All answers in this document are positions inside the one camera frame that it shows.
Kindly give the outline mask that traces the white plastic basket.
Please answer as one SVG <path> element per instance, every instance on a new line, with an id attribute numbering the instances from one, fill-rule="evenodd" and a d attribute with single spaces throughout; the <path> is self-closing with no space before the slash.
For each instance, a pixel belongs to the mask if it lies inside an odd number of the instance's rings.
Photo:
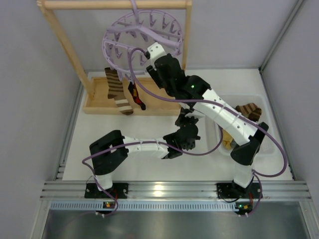
<path id="1" fill-rule="evenodd" d="M 236 106 L 246 105 L 248 103 L 254 103 L 261 108 L 262 114 L 259 123 L 265 122 L 268 126 L 268 133 L 274 135 L 274 127 L 272 123 L 271 113 L 268 108 L 268 104 L 265 98 L 258 94 L 221 94 L 220 97 L 222 100 L 227 102 L 231 107 L 235 108 Z M 206 139 L 207 145 L 209 147 L 215 146 L 216 143 L 220 140 L 220 133 L 218 125 L 212 121 L 210 118 L 205 118 L 205 127 L 206 127 Z M 278 152 L 278 148 L 275 144 L 266 136 L 261 144 L 260 150 L 257 153 L 258 158 L 274 156 Z"/>

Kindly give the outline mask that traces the brown striped sock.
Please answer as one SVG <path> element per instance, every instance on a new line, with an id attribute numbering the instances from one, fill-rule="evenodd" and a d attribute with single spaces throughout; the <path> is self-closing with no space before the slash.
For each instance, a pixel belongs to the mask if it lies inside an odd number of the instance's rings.
<path id="1" fill-rule="evenodd" d="M 120 113 L 124 115 L 133 114 L 134 110 L 124 94 L 123 83 L 120 81 L 115 69 L 105 68 L 108 82 L 108 99 L 113 99 Z"/>
<path id="2" fill-rule="evenodd" d="M 253 122 L 258 122 L 262 115 L 262 109 L 254 103 L 236 106 L 235 110 Z"/>

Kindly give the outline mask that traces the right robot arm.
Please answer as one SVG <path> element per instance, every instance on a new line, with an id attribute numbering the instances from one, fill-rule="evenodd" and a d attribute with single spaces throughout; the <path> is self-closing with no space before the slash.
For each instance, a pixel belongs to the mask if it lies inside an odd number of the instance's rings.
<path id="1" fill-rule="evenodd" d="M 156 85 L 167 93 L 166 101 L 181 104 L 180 122 L 207 116 L 233 137 L 236 142 L 230 153 L 235 161 L 233 183 L 247 190 L 254 177 L 253 161 L 268 131 L 268 125 L 264 122 L 257 124 L 239 114 L 201 77 L 187 76 L 171 54 L 153 56 L 147 52 L 145 56 L 151 62 L 147 72 Z"/>

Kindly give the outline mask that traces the purple round clip hanger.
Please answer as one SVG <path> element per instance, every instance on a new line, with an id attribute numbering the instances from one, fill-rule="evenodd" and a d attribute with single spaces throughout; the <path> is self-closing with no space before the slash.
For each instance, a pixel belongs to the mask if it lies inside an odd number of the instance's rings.
<path id="1" fill-rule="evenodd" d="M 131 80 L 129 54 L 135 48 L 144 51 L 159 43 L 167 53 L 182 53 L 183 30 L 178 20 L 159 9 L 134 9 L 112 23 L 102 39 L 102 52 L 120 81 Z"/>

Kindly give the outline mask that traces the rear argyle sock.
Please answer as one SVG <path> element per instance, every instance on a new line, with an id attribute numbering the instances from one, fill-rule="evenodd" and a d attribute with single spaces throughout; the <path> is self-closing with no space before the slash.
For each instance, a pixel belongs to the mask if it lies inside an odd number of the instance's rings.
<path id="1" fill-rule="evenodd" d="M 133 84 L 132 82 L 130 82 L 128 85 L 128 90 L 133 98 L 133 101 L 141 108 L 142 111 L 145 111 L 146 105 L 144 104 L 144 102 L 142 102 L 142 100 L 139 97 L 136 84 Z"/>

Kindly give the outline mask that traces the mustard yellow sock in basket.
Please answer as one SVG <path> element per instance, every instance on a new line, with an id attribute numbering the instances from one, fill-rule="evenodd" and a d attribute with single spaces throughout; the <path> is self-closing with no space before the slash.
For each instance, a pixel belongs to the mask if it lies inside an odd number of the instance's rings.
<path id="1" fill-rule="evenodd" d="M 223 137 L 222 137 L 222 145 L 225 149 L 231 150 L 236 146 L 236 141 L 233 137 L 224 129 L 222 130 Z"/>

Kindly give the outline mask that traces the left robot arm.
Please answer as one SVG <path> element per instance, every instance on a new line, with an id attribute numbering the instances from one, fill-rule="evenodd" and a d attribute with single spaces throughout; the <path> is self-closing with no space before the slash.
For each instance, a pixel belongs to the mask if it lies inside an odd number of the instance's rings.
<path id="1" fill-rule="evenodd" d="M 156 139 L 138 139 L 124 136 L 120 130 L 113 130 L 91 143 L 89 149 L 98 190 L 113 187 L 112 173 L 126 159 L 173 159 L 195 148 L 195 141 L 200 139 L 196 124 L 202 117 L 202 113 L 181 108 L 175 121 L 179 127 L 176 132 Z"/>

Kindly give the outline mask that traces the aluminium mounting rail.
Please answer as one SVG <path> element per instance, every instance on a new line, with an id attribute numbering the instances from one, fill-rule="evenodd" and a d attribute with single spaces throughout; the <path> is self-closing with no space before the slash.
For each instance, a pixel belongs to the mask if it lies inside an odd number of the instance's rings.
<path id="1" fill-rule="evenodd" d="M 85 195 L 85 181 L 63 180 L 62 165 L 55 181 L 44 183 L 42 200 L 81 200 Z M 217 181 L 125 181 L 113 174 L 116 183 L 127 183 L 125 193 L 133 199 L 217 199 Z M 304 181 L 262 181 L 263 198 L 270 201 L 306 201 L 311 199 Z"/>

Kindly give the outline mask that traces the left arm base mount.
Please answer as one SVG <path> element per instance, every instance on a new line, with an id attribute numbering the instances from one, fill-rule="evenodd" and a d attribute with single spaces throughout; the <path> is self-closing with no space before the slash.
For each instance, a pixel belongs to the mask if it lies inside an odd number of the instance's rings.
<path id="1" fill-rule="evenodd" d="M 118 199 L 127 199 L 127 193 L 129 191 L 128 183 L 114 183 L 110 189 L 106 191 L 116 200 Z M 103 210 L 97 210 L 96 213 L 101 215 L 107 215 L 116 208 L 116 203 L 112 201 L 107 194 L 98 189 L 98 186 L 95 183 L 87 183 L 84 198 L 86 199 L 104 199 L 103 201 Z"/>

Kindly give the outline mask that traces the wooden hanger rack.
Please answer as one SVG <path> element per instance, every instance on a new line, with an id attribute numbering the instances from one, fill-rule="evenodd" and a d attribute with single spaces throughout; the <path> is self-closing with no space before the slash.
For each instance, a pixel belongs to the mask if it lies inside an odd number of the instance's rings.
<path id="1" fill-rule="evenodd" d="M 135 82 L 139 78 L 156 93 L 144 53 L 165 50 L 186 67 L 192 2 L 189 0 L 39 0 L 37 6 L 51 26 L 69 58 L 87 95 L 87 114 L 171 116 L 179 113 L 177 103 L 165 103 L 145 93 Z M 121 10 L 128 13 L 109 24 L 101 41 L 104 71 L 89 79 L 56 10 Z"/>

